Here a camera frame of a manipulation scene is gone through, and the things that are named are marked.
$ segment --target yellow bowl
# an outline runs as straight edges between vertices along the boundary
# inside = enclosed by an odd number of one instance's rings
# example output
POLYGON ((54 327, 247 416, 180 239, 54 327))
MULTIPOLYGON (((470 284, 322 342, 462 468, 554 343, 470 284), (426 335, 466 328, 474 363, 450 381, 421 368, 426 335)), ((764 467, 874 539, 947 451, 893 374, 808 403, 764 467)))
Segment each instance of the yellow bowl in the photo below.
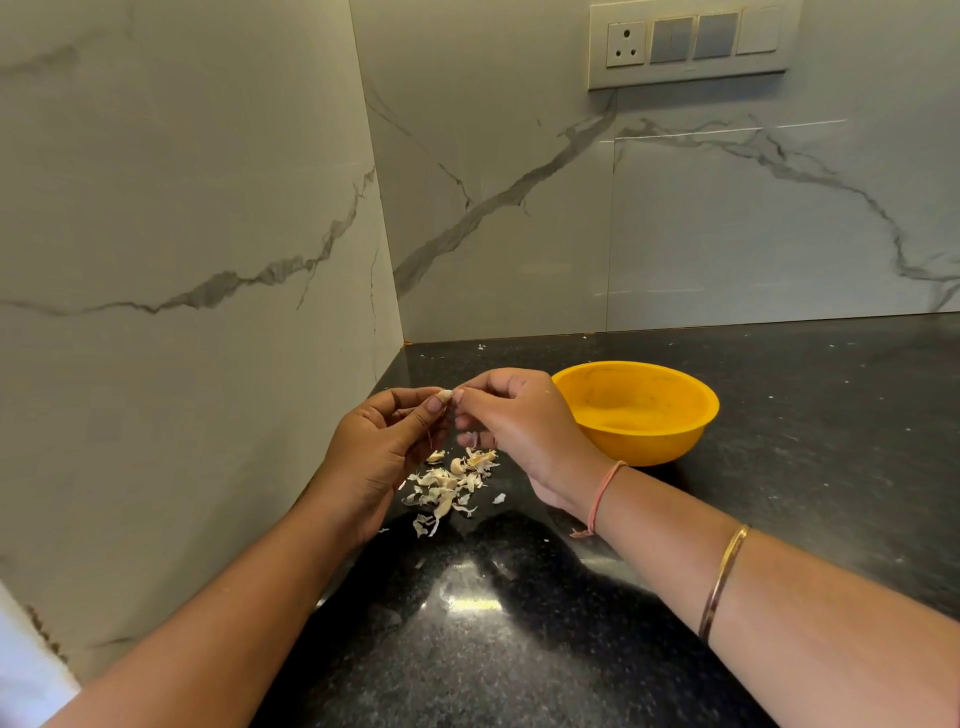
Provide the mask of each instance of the yellow bowl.
POLYGON ((553 381, 593 444, 635 467, 687 454, 720 411, 702 381, 656 364, 594 361, 553 381))

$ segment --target pink thread bracelet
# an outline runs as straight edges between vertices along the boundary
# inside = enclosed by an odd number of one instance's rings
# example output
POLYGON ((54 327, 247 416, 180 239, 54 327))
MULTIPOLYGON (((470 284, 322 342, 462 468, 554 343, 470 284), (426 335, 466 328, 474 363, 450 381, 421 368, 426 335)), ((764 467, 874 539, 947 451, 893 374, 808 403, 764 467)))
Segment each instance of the pink thread bracelet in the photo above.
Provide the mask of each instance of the pink thread bracelet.
POLYGON ((622 460, 617 460, 616 463, 610 468, 610 472, 604 477, 603 482, 600 483, 600 488, 597 490, 597 495, 593 499, 593 507, 590 508, 590 517, 587 519, 587 530, 586 531, 574 531, 570 534, 571 538, 574 539, 585 539, 588 536, 593 536, 596 531, 593 530, 593 527, 597 524, 597 511, 600 508, 600 498, 603 497, 603 494, 607 491, 607 486, 610 485, 610 481, 613 480, 613 476, 616 475, 616 472, 620 470, 626 463, 622 460))

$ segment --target light switch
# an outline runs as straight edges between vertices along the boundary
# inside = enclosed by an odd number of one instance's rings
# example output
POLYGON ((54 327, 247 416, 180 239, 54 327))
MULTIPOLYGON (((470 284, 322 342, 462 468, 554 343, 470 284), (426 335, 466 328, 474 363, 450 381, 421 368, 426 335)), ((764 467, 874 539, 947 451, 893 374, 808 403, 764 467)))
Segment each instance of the light switch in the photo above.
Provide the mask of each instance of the light switch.
POLYGON ((651 63, 686 61, 693 36, 693 17, 674 17, 654 23, 651 63))
POLYGON ((780 23, 783 8, 748 8, 740 23, 740 40, 736 55, 773 53, 780 48, 780 23))
POLYGON ((726 58, 733 53, 733 42, 736 40, 736 26, 739 21, 739 12, 701 15, 693 59, 698 61, 699 59, 726 58))

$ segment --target black granite countertop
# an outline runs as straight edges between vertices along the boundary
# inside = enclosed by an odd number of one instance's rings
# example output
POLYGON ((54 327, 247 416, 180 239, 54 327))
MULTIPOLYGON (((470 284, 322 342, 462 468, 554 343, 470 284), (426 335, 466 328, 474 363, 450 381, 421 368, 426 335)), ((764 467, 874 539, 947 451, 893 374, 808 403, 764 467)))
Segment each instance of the black granite countertop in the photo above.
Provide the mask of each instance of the black granite countertop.
MULTIPOLYGON (((720 397, 701 443, 654 474, 960 618, 960 315, 418 345, 381 384, 602 359, 680 369, 720 397)), ((474 518, 444 519, 432 539, 394 504, 255 726, 773 724, 502 459, 474 518)))

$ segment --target right hand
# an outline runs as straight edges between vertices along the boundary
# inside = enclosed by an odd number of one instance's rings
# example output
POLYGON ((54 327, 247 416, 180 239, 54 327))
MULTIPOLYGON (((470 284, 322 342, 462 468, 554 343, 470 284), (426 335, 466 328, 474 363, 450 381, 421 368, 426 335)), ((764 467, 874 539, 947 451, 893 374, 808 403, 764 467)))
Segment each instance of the right hand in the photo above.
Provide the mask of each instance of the right hand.
POLYGON ((494 369, 457 387, 453 401, 457 429, 466 430, 457 435, 461 447, 503 449, 540 500, 584 518, 611 460, 581 431, 547 372, 494 369))

